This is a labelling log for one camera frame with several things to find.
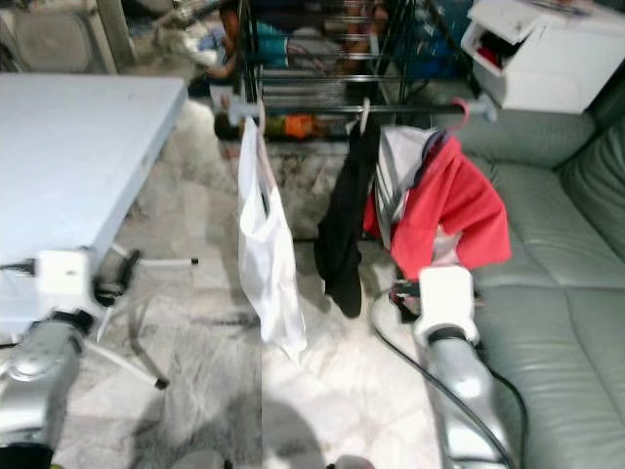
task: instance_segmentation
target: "red shirt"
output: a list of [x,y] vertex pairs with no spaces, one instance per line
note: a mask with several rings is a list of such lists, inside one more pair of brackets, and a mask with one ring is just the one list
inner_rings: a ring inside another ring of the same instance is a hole
[[[408,191],[403,218],[395,225],[391,255],[408,279],[432,262],[438,225],[447,235],[462,233],[456,255],[468,269],[512,256],[506,207],[497,191],[463,154],[453,137],[430,154],[423,178]],[[364,229],[379,235],[374,194],[364,212]]]

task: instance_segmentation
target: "white cabinet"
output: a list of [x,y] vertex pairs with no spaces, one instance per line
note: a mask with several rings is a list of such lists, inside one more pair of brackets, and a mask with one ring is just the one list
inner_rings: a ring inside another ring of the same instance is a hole
[[502,108],[582,112],[625,58],[625,16],[567,16],[518,0],[480,0],[462,48]]

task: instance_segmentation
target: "white table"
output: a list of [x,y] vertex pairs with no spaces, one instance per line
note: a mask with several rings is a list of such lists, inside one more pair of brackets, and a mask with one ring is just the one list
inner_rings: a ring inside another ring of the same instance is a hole
[[[187,98],[183,80],[0,74],[0,264],[90,246],[101,262]],[[0,272],[0,332],[40,319]]]

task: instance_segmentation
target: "hanging clothing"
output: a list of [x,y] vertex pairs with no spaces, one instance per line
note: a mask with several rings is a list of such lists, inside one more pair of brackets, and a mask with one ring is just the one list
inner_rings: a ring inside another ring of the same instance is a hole
[[415,185],[417,172],[432,141],[441,137],[437,129],[386,125],[380,132],[380,153],[373,191],[380,236],[391,248],[391,226],[403,217],[408,190]]
[[380,127],[373,117],[369,117],[362,136],[359,126],[352,129],[349,154],[314,242],[314,262],[325,280],[325,294],[332,297],[348,318],[360,314],[357,243],[362,238],[364,206],[378,161],[379,146]]
[[[403,210],[393,226],[390,250],[408,279],[418,278],[433,260],[457,260],[474,269],[512,255],[505,206],[454,137],[432,148],[421,182],[408,191]],[[364,229],[380,233],[373,194]]]
[[[341,46],[323,37],[319,31],[310,27],[297,29],[291,34],[287,44],[288,65],[305,70],[330,73],[337,61],[345,53]],[[324,89],[343,89],[344,83],[324,83]]]
[[260,21],[256,21],[256,32],[259,36],[259,56],[263,58],[263,64],[272,68],[287,68],[288,35]]
[[267,149],[254,120],[245,119],[238,167],[238,271],[261,320],[261,337],[296,361],[307,347],[299,309],[293,238]]

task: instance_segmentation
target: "clothes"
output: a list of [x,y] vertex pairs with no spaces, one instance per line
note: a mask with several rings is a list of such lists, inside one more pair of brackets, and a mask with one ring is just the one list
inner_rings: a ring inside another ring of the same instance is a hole
[[[315,0],[254,0],[256,18],[287,32],[300,27],[323,29],[323,16],[309,14],[321,10],[321,2]],[[289,15],[276,15],[276,12]]]
[[263,136],[245,119],[238,167],[238,271],[261,320],[261,337],[297,361],[307,346],[299,309],[293,238],[284,217]]
[[501,68],[501,61],[499,60],[499,58],[497,58],[497,55],[487,47],[478,47],[478,54],[487,59],[497,68]]
[[197,50],[206,51],[208,49],[218,49],[226,37],[223,26],[214,27],[209,30],[197,43]]
[[[360,0],[359,2],[354,2],[354,0],[346,0],[345,8],[347,11],[358,9],[357,14],[362,17],[375,17],[376,9],[384,7],[383,0]],[[370,34],[371,33],[371,22],[365,21],[355,25],[356,33],[358,34]]]
[[[437,249],[449,244],[464,267],[474,269],[511,257],[506,209],[499,194],[450,137],[434,157],[428,156],[420,184],[408,192],[403,218],[395,225],[391,255],[408,279],[432,264]],[[367,201],[364,228],[378,233],[373,195]]]
[[265,56],[263,64],[271,68],[288,67],[286,33],[259,21],[256,22],[256,32],[258,33],[259,54],[261,57]]
[[355,126],[350,152],[336,180],[328,211],[319,223],[314,242],[314,262],[332,297],[348,318],[360,314],[360,253],[362,218],[380,146],[380,127],[371,116],[362,136]]
[[265,123],[265,135],[270,138],[291,137],[305,139],[313,131],[312,114],[288,114],[267,117]]
[[329,73],[344,54],[341,46],[323,36],[316,29],[303,27],[293,32],[287,46],[289,64],[306,70]]
[[380,235],[387,249],[391,248],[391,226],[403,216],[405,196],[414,186],[427,143],[438,135],[436,129],[382,127],[374,191]]

